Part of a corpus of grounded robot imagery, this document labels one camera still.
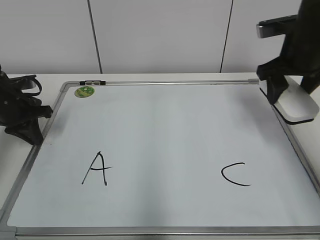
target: whiteboard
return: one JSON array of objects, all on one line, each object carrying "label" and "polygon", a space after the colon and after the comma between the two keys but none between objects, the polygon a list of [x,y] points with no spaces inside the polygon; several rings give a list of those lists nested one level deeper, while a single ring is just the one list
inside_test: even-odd
[{"label": "whiteboard", "polygon": [[[320,225],[320,199],[257,85],[71,87],[7,224]],[[103,154],[102,171],[90,170]],[[227,181],[248,184],[239,186]],[[102,168],[99,158],[93,168]]]}]

